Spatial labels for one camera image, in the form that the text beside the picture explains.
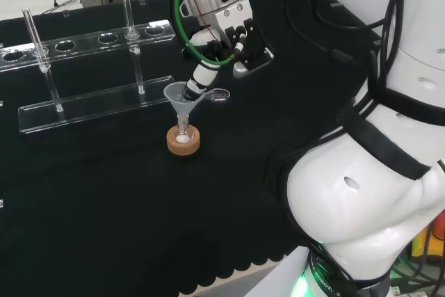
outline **test tube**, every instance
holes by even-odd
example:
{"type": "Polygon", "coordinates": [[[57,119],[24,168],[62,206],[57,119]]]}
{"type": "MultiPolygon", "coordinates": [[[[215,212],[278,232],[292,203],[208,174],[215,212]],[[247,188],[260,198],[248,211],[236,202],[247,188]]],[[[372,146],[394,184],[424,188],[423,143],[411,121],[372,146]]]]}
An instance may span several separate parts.
{"type": "Polygon", "coordinates": [[[133,12],[131,11],[130,0],[122,0],[125,9],[125,21],[127,22],[127,34],[125,37],[129,40],[136,40],[139,33],[134,28],[133,12]]]}
{"type": "Polygon", "coordinates": [[[29,36],[34,44],[34,53],[37,58],[40,71],[44,74],[45,80],[47,82],[47,87],[49,90],[49,94],[54,101],[54,105],[56,106],[56,110],[61,113],[63,112],[63,107],[60,102],[60,97],[58,96],[57,87],[53,80],[53,75],[51,73],[51,63],[47,58],[47,53],[42,46],[42,42],[40,41],[39,34],[37,32],[37,28],[35,27],[33,15],[29,8],[25,8],[22,10],[23,16],[25,18],[26,27],[29,32],[29,36]]]}
{"type": "Polygon", "coordinates": [[[134,28],[133,12],[131,11],[130,0],[122,0],[125,11],[125,21],[127,22],[127,32],[125,38],[130,41],[129,50],[131,58],[133,59],[134,74],[136,76],[136,83],[138,84],[138,92],[140,95],[145,94],[144,79],[142,69],[140,68],[140,47],[139,47],[139,32],[134,28]]]}

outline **glass test tube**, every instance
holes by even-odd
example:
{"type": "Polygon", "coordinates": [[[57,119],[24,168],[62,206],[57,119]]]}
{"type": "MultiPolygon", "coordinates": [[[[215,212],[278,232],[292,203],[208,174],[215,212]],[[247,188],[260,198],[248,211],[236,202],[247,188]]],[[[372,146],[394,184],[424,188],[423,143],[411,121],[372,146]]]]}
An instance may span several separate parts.
{"type": "Polygon", "coordinates": [[[140,68],[140,48],[139,48],[139,32],[134,28],[133,12],[131,11],[130,0],[122,0],[125,11],[125,21],[127,22],[127,32],[125,37],[130,41],[129,50],[131,58],[133,59],[134,74],[136,76],[136,83],[138,84],[138,92],[140,95],[145,94],[144,79],[142,69],[140,68]]]}
{"type": "Polygon", "coordinates": [[[188,129],[188,115],[178,114],[178,128],[180,135],[186,135],[188,129]]]}
{"type": "Polygon", "coordinates": [[[47,82],[47,87],[49,90],[49,94],[54,101],[54,105],[56,106],[56,110],[61,113],[63,111],[62,104],[60,102],[60,97],[58,96],[57,87],[53,80],[53,75],[51,73],[51,63],[47,58],[47,53],[42,46],[42,42],[40,41],[39,34],[37,32],[37,28],[35,27],[33,15],[28,8],[22,10],[23,16],[25,18],[26,27],[29,32],[29,36],[34,44],[34,53],[35,57],[38,60],[40,71],[44,74],[45,80],[47,82]]]}

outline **white robot body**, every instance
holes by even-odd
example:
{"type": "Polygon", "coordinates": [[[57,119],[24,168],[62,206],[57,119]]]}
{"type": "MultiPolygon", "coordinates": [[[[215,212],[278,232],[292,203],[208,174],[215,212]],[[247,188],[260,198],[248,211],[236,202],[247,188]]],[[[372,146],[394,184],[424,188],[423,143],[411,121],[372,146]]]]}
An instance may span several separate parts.
{"type": "MultiPolygon", "coordinates": [[[[445,107],[445,7],[405,0],[403,37],[387,86],[445,107]]],[[[366,83],[356,101],[367,91],[366,83]]],[[[348,134],[304,155],[288,179],[292,214],[309,236],[356,280],[373,280],[445,209],[445,127],[427,125],[379,105],[367,118],[431,170],[412,181],[373,158],[348,134]]],[[[324,293],[318,287],[312,292],[324,293]]]]}

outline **green light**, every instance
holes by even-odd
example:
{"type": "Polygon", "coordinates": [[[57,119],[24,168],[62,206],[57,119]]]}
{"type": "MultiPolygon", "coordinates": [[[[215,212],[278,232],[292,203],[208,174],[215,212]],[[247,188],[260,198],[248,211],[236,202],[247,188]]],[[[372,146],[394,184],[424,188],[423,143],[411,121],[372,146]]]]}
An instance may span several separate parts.
{"type": "Polygon", "coordinates": [[[311,292],[308,291],[308,286],[306,282],[306,278],[304,276],[300,276],[297,283],[295,284],[295,287],[293,288],[291,297],[304,297],[304,296],[311,296],[311,292]]]}

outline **yellow object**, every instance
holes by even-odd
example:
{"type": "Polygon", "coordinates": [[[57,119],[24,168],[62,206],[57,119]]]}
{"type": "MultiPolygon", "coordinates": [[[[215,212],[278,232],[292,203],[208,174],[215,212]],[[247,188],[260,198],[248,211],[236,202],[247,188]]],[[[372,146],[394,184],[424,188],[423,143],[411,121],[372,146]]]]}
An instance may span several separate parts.
{"type": "MultiPolygon", "coordinates": [[[[412,240],[412,251],[411,256],[421,257],[423,255],[423,250],[425,249],[426,234],[428,231],[428,226],[423,229],[416,237],[412,240]]],[[[428,255],[441,257],[442,250],[444,249],[444,242],[438,240],[431,234],[430,244],[428,247],[428,255]]]]}

